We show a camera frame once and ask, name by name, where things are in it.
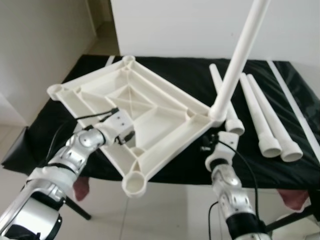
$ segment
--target silver robot arm segment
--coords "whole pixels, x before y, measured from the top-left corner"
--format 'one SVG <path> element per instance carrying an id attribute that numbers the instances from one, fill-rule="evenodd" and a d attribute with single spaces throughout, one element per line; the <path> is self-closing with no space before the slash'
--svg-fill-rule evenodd
<path id="1" fill-rule="evenodd" d="M 134 141 L 133 122 L 126 111 L 115 109 L 94 128 L 76 132 L 44 167 L 33 170 L 12 204 L 0 217 L 0 240 L 53 240 L 62 224 L 59 209 L 67 193 L 102 145 Z"/>
<path id="2" fill-rule="evenodd" d="M 220 131 L 211 140 L 207 139 L 207 146 L 202 148 L 213 151 L 205 160 L 207 170 L 212 172 L 212 188 L 233 240 L 271 240 L 232 167 L 235 152 L 219 142 L 236 149 L 238 140 L 237 134 Z"/>

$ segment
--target black cloth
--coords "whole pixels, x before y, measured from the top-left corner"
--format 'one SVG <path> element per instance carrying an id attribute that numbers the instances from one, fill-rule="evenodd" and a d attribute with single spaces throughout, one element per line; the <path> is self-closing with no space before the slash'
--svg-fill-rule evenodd
<path id="1" fill-rule="evenodd" d="M 107 56 L 82 56 L 64 82 L 104 67 L 107 59 Z M 217 95 L 209 65 L 215 63 L 223 78 L 230 62 L 227 59 L 162 57 L 137 57 L 136 60 L 208 106 L 214 103 Z M 315 97 L 314 93 L 288 62 L 276 62 L 276 65 L 289 89 L 294 90 L 292 93 L 295 99 L 299 101 L 298 104 L 304 116 L 318 142 L 320 142 L 319 99 Z M 232 103 L 238 117 L 244 124 L 245 133 L 240 137 L 237 149 L 251 165 L 257 178 L 258 187 L 319 189 L 319 161 L 268 63 L 266 61 L 249 60 L 243 71 L 247 74 L 253 74 L 290 136 L 303 151 L 302 159 L 293 163 L 283 162 L 279 157 L 271 159 L 264 158 L 261 155 L 258 147 L 258 137 L 243 91 L 238 84 L 232 97 Z M 72 134 L 76 121 L 62 103 L 50 99 L 34 123 L 20 136 L 19 147 L 15 146 L 15 149 L 10 150 L 10 154 L 2 162 L 4 168 L 30 174 L 32 169 L 45 159 L 53 135 L 65 121 L 69 122 L 59 136 L 58 143 L 60 144 Z M 206 134 L 216 133 L 223 129 L 223 126 L 219 129 L 210 129 Z M 204 164 L 207 153 L 200 151 L 201 145 L 202 138 L 200 137 L 160 170 L 150 181 L 173 184 L 211 184 L 210 173 L 206 170 Z M 233 158 L 233 167 L 243 186 L 252 188 L 254 183 L 250 172 L 238 156 Z M 89 157 L 82 175 L 114 181 L 122 179 L 100 150 Z"/>

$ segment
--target white pipe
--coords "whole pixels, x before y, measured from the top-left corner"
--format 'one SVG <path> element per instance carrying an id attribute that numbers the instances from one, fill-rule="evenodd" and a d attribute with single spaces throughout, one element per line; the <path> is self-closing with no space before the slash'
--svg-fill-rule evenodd
<path id="1" fill-rule="evenodd" d="M 232 59 L 226 70 L 223 84 L 216 96 L 208 115 L 213 120 L 213 127 L 219 127 L 226 120 L 227 105 L 236 89 L 240 73 L 243 71 L 250 50 L 254 44 L 270 0 L 254 0 L 245 21 Z"/>
<path id="2" fill-rule="evenodd" d="M 210 69 L 211 77 L 215 87 L 215 91 L 218 94 L 222 85 L 222 79 L 221 79 L 220 73 L 215 64 L 210 64 L 209 69 Z M 241 136 L 245 132 L 245 127 L 242 121 L 238 118 L 237 113 L 231 101 L 227 106 L 226 121 L 224 126 L 227 132 L 238 134 L 239 136 Z"/>
<path id="3" fill-rule="evenodd" d="M 277 139 L 272 134 L 267 120 L 257 102 L 245 73 L 240 75 L 240 83 L 243 89 L 246 103 L 254 124 L 256 134 L 259 138 L 259 148 L 262 155 L 266 158 L 274 158 L 281 154 L 281 147 Z"/>
<path id="4" fill-rule="evenodd" d="M 262 109 L 262 112 L 274 134 L 276 139 L 279 141 L 282 148 L 281 158 L 285 162 L 293 162 L 299 160 L 303 156 L 299 145 L 292 141 L 286 128 L 280 121 L 276 112 L 268 102 L 266 96 L 257 84 L 254 76 L 249 74 L 248 76 L 249 84 L 254 92 L 254 95 Z"/>

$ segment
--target reddish object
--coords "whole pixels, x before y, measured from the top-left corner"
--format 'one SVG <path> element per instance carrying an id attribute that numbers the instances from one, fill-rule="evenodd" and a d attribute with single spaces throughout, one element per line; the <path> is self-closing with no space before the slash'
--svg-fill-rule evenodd
<path id="1" fill-rule="evenodd" d="M 73 192 L 77 201 L 82 201 L 90 192 L 89 177 L 80 176 L 73 184 Z"/>
<path id="2" fill-rule="evenodd" d="M 288 208 L 296 212 L 304 210 L 305 202 L 309 197 L 308 191 L 286 189 L 277 189 L 277 191 Z"/>

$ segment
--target black cover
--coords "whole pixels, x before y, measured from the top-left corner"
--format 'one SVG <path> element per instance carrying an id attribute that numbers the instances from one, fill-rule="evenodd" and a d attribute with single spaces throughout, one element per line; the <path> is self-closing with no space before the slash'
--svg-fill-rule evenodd
<path id="1" fill-rule="evenodd" d="M 82 56 L 65 82 L 104 67 L 107 59 L 107 56 Z M 215 63 L 221 76 L 224 77 L 229 64 L 227 59 L 137 57 L 136 60 L 208 106 L 214 103 L 216 97 L 209 65 Z M 276 62 L 276 65 L 320 142 L 319 99 L 288 62 Z M 273 159 L 262 157 L 245 97 L 238 84 L 232 102 L 245 127 L 245 133 L 239 140 L 238 151 L 251 165 L 259 188 L 319 189 L 319 161 L 267 62 L 249 60 L 243 71 L 253 74 L 290 136 L 303 151 L 303 158 L 294 163 L 285 163 L 279 157 Z M 4 168 L 29 174 L 45 159 L 52 137 L 60 124 L 72 119 L 73 117 L 62 103 L 50 99 L 34 123 L 20 136 L 18 146 L 16 144 L 15 148 L 10 150 L 10 154 L 2 163 Z M 75 125 L 75 120 L 70 121 L 59 138 L 60 143 L 72 134 Z M 220 130 L 223 130 L 223 127 L 209 130 L 209 132 L 215 133 Z M 211 184 L 210 173 L 204 164 L 207 153 L 200 152 L 201 145 L 200 138 L 150 181 Z M 233 166 L 243 186 L 252 188 L 254 184 L 250 172 L 237 156 L 233 159 Z M 122 179 L 99 150 L 90 156 L 82 175 L 106 180 Z"/>

